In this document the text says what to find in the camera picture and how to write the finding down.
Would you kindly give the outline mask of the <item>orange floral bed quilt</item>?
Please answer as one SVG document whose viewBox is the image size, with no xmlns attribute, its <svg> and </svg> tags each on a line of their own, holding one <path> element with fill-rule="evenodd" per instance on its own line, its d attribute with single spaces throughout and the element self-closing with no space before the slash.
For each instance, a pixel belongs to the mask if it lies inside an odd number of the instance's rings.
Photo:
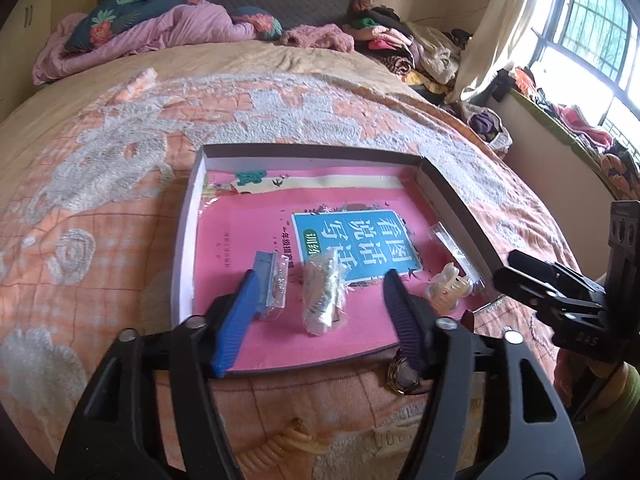
<svg viewBox="0 0 640 480">
<path fill-rule="evenodd" d="M 43 463 L 117 333 L 168 328 L 196 151 L 232 142 L 428 157 L 497 252 L 576 266 L 551 212 L 504 162 L 359 53 L 247 41 L 86 70 L 1 126 L 1 402 Z"/>
</svg>

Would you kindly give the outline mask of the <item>dark floral pillow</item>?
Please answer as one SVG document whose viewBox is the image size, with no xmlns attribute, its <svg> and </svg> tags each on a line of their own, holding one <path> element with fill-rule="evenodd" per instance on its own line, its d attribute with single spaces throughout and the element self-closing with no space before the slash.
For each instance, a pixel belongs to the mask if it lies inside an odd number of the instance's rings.
<svg viewBox="0 0 640 480">
<path fill-rule="evenodd" d="M 197 4 L 200 0 L 104 0 L 75 27 L 65 51 L 87 53 L 114 36 L 151 18 L 158 18 L 175 6 Z"/>
</svg>

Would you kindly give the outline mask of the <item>red strap wristwatch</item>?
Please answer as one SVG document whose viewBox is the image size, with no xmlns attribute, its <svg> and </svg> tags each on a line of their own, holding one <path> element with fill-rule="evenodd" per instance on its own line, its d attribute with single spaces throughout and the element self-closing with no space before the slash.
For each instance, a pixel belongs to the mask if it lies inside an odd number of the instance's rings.
<svg viewBox="0 0 640 480">
<path fill-rule="evenodd" d="M 431 391 L 431 383 L 420 378 L 400 349 L 387 367 L 386 386 L 398 396 L 423 396 Z"/>
</svg>

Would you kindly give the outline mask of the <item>pile of clothes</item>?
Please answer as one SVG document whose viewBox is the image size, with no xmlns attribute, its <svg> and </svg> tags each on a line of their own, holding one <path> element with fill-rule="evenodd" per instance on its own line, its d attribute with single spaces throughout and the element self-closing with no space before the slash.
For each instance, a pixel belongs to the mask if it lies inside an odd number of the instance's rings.
<svg viewBox="0 0 640 480">
<path fill-rule="evenodd" d="M 342 29 L 352 36 L 356 51 L 435 105 L 454 90 L 462 52 L 472 38 L 460 28 L 442 32 L 405 22 L 375 0 L 350 0 Z"/>
</svg>

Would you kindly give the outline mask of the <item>cream wardrobe cabinets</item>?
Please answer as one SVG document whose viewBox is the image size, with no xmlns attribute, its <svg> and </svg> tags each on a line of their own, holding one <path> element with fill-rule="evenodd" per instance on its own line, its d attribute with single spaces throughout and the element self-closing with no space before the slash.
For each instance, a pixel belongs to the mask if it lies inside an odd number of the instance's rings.
<svg viewBox="0 0 640 480">
<path fill-rule="evenodd" d="M 17 0 L 1 29 L 1 120 L 34 92 L 32 66 L 51 30 L 52 0 Z"/>
</svg>

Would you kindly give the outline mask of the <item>clear plastic packet in box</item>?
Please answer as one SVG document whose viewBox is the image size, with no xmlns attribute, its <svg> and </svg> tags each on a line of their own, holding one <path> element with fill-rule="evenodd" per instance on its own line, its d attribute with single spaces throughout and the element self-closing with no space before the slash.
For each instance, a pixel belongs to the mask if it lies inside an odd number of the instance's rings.
<svg viewBox="0 0 640 480">
<path fill-rule="evenodd" d="M 457 244 L 452 235 L 446 229 L 446 226 L 442 222 L 435 224 L 432 229 L 435 237 L 440 241 L 440 244 L 447 249 L 451 257 L 454 258 L 454 262 L 457 263 L 458 268 L 463 272 L 463 275 L 469 280 L 472 286 L 472 293 L 477 294 L 485 287 L 485 282 L 480 276 L 476 266 L 472 263 L 472 260 L 466 255 L 462 248 Z"/>
</svg>

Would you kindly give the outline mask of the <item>barred window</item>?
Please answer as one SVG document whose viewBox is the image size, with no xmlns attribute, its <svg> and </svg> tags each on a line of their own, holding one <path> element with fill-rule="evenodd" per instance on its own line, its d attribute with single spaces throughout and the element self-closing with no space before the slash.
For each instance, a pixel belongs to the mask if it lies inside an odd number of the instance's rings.
<svg viewBox="0 0 640 480">
<path fill-rule="evenodd" d="M 591 125 L 639 136 L 639 25 L 623 0 L 537 0 L 529 67 L 552 102 Z"/>
</svg>

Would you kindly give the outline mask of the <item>beige spiral hair clip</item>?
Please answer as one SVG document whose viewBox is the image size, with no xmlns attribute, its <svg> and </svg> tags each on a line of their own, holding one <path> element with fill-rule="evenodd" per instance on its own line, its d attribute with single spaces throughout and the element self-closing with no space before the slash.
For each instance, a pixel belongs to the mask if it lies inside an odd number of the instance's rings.
<svg viewBox="0 0 640 480">
<path fill-rule="evenodd" d="M 281 465 L 295 453 L 326 455 L 329 452 L 329 445 L 321 442 L 303 419 L 294 417 L 285 430 L 234 458 L 243 474 L 254 476 Z"/>
</svg>

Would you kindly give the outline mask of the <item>pink knitted garment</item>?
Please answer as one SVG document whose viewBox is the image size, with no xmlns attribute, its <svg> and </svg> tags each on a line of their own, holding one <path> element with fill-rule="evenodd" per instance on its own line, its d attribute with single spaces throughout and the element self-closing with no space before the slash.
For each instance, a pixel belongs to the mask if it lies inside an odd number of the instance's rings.
<svg viewBox="0 0 640 480">
<path fill-rule="evenodd" d="M 354 38 L 343 32 L 337 24 L 299 25 L 286 30 L 278 43 L 285 47 L 326 49 L 343 53 L 355 50 Z"/>
</svg>

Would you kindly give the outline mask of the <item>pink crumpled blanket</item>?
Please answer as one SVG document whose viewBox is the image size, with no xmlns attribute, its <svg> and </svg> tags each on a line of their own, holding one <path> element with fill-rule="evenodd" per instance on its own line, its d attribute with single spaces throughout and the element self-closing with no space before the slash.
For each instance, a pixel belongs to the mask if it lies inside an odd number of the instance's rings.
<svg viewBox="0 0 640 480">
<path fill-rule="evenodd" d="M 32 66 L 33 84 L 41 86 L 123 56 L 191 44 L 224 44 L 257 38 L 253 24 L 233 23 L 223 6 L 203 0 L 195 6 L 175 6 L 157 18 L 150 18 L 116 35 L 92 51 L 66 51 L 66 41 L 85 17 L 83 13 L 73 13 L 58 22 Z"/>
</svg>

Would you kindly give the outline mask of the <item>clothes on window sill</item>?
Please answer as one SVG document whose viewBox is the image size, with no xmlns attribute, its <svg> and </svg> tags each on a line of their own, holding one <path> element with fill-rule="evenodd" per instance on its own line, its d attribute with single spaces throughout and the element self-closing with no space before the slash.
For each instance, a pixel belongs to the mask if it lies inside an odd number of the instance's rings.
<svg viewBox="0 0 640 480">
<path fill-rule="evenodd" d="M 528 70 L 506 75 L 510 93 L 533 118 L 567 145 L 618 200 L 639 199 L 639 152 L 620 133 L 593 127 L 577 105 L 551 103 Z"/>
</svg>

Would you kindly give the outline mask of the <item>clear bag of jewelry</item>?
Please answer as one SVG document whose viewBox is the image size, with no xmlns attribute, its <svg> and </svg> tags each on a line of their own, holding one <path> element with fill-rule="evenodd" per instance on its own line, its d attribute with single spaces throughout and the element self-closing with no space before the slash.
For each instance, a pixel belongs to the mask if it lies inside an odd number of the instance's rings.
<svg viewBox="0 0 640 480">
<path fill-rule="evenodd" d="M 304 265 L 303 324 L 311 336 L 338 330 L 347 322 L 347 266 L 335 248 L 314 255 Z"/>
</svg>

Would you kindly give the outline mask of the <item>cream curtain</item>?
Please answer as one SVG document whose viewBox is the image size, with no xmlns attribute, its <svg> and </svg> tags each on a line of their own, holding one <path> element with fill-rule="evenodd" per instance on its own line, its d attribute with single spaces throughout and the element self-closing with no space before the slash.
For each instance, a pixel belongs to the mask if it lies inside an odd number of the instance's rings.
<svg viewBox="0 0 640 480">
<path fill-rule="evenodd" d="M 489 0 L 477 30 L 461 55 L 454 88 L 447 104 L 482 93 L 502 70 L 532 20 L 536 0 Z"/>
</svg>

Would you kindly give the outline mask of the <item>blue earring card packet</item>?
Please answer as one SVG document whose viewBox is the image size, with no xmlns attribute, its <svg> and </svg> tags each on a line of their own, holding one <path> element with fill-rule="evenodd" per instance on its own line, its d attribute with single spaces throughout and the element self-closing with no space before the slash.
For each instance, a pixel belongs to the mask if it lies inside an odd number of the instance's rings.
<svg viewBox="0 0 640 480">
<path fill-rule="evenodd" d="M 259 282 L 255 318 L 274 321 L 285 309 L 290 259 L 280 252 L 256 252 L 253 271 Z"/>
</svg>

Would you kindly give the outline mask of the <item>shallow cardboard box tray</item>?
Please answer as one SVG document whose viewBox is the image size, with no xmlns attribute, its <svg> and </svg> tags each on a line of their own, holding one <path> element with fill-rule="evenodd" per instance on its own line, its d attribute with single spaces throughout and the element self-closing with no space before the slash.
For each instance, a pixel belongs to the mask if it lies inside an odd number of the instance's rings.
<svg viewBox="0 0 640 480">
<path fill-rule="evenodd" d="M 449 268 L 471 288 L 455 318 L 498 294 L 501 264 L 454 181 L 421 156 L 320 145 L 208 144 L 182 205 L 174 323 L 204 313 L 248 271 L 264 288 L 232 370 L 269 373 L 393 347 L 383 278 L 423 295 Z"/>
</svg>

